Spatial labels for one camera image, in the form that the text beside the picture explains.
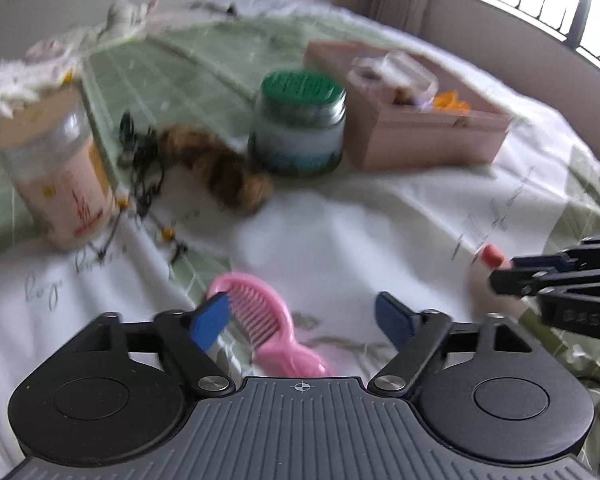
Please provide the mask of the pink cardboard box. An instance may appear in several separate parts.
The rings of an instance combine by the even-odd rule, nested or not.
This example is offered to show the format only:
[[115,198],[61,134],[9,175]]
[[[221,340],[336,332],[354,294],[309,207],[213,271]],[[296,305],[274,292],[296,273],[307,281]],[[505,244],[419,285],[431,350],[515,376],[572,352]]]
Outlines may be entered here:
[[[352,72],[354,58],[383,58],[403,51],[438,78],[439,93],[457,91],[471,105],[468,113],[418,104],[411,90]],[[512,118],[460,78],[425,55],[381,49],[360,42],[312,41],[304,64],[331,76],[346,90],[344,151],[362,171],[490,164]]]

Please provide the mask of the pink plastic comb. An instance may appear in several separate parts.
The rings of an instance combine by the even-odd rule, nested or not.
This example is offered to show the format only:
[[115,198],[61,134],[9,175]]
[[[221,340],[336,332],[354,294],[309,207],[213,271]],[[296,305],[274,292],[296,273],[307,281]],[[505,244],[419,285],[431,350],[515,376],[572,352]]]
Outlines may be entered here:
[[246,332],[253,363],[268,376],[327,377],[326,362],[313,350],[300,344],[294,334],[294,321],[279,294],[260,278],[230,272],[217,276],[208,297],[224,292],[230,313]]

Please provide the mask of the green lid glass jar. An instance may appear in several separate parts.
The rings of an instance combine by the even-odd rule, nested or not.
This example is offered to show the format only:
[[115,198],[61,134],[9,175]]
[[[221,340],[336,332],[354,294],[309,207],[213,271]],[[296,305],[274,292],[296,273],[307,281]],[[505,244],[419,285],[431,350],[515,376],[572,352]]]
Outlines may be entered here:
[[343,152],[347,92],[312,70],[276,70],[261,82],[248,141],[271,174],[308,178],[336,169]]

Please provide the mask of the white tissue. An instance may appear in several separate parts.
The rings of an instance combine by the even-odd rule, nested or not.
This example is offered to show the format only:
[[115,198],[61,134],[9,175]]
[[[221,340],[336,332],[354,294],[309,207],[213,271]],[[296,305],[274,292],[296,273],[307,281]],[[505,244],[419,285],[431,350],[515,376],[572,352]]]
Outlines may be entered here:
[[403,51],[387,53],[380,61],[379,73],[389,87],[411,90],[418,104],[430,103],[438,94],[438,78]]

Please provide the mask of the pink labelled plastic jar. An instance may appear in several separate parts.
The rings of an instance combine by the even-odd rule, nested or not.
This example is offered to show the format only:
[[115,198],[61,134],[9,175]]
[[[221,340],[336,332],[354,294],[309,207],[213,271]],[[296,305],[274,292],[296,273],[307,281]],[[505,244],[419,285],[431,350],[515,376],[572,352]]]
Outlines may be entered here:
[[54,246],[83,246],[110,220],[114,190],[78,88],[60,89],[3,120],[0,159]]

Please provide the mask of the brown furry tail keychain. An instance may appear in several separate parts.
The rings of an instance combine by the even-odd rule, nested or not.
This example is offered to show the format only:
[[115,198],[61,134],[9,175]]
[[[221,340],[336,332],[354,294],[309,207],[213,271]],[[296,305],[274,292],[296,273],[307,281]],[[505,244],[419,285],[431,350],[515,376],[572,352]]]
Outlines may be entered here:
[[270,176],[210,131],[170,125],[157,131],[157,144],[162,156],[186,167],[225,208],[255,214],[273,194]]

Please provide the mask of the pink fluffy headband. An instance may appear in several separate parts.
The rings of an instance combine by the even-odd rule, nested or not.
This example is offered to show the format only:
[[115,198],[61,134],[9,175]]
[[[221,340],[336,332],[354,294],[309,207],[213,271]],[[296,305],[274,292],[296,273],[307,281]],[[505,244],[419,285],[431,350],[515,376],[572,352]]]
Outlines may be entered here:
[[403,86],[408,79],[387,58],[354,58],[352,72],[362,79],[382,81],[388,86]]

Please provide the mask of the light green plush toy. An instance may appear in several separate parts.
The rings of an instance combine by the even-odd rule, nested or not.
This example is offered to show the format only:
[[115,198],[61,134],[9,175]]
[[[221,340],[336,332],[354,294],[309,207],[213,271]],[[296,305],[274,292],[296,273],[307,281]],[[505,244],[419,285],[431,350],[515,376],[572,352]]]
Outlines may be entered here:
[[134,4],[128,0],[117,0],[107,12],[106,24],[99,36],[129,36],[141,30],[147,23],[149,14],[157,9],[159,0],[149,0]]

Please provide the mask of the pink eraser red tip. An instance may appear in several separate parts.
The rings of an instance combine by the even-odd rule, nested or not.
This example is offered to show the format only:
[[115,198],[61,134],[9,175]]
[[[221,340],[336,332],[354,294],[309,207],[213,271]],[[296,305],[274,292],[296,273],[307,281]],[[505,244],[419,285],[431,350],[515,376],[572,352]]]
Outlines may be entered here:
[[512,262],[501,251],[498,245],[483,244],[475,253],[471,261],[471,276],[486,281],[492,275],[500,276],[509,274]]

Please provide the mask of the white fringed blanket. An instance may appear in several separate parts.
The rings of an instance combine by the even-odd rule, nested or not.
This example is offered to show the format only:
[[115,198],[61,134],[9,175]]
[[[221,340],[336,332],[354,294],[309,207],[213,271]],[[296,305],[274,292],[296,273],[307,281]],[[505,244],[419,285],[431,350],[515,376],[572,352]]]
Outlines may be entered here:
[[140,25],[78,27],[42,40],[22,60],[0,60],[0,125],[67,83],[82,77],[84,58],[140,34]]

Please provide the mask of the green white bedsheet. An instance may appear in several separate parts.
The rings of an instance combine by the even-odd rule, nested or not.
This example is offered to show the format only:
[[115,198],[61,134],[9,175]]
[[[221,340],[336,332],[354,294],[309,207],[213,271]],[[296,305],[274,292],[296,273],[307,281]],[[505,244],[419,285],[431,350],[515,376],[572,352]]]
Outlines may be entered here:
[[507,255],[556,252],[600,234],[600,162],[561,114],[422,40],[341,11],[255,6],[224,32],[265,40],[280,32],[397,44],[441,64],[512,113],[486,166],[366,174],[343,162],[332,174],[280,180],[255,216],[208,199],[172,169],[155,215],[188,245],[175,257],[150,223],[125,217],[107,255],[62,254],[38,237],[0,161],[0,478],[22,459],[8,399],[35,367],[99,313],[146,321],[198,304],[226,270],[257,275],[290,307],[300,339],[333,372],[367,378],[392,356],[375,323],[374,298],[391,292],[411,308],[462,321],[501,311],[535,321],[531,304],[492,294],[476,259],[485,244]]

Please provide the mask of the orange paper flower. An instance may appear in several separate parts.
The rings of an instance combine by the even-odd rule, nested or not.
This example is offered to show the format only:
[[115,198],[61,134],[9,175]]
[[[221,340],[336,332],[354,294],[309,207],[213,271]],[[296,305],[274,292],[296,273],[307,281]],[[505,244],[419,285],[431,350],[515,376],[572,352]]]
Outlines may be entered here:
[[431,106],[436,110],[444,110],[449,113],[468,113],[471,105],[460,99],[457,91],[443,92],[437,94],[431,101]]

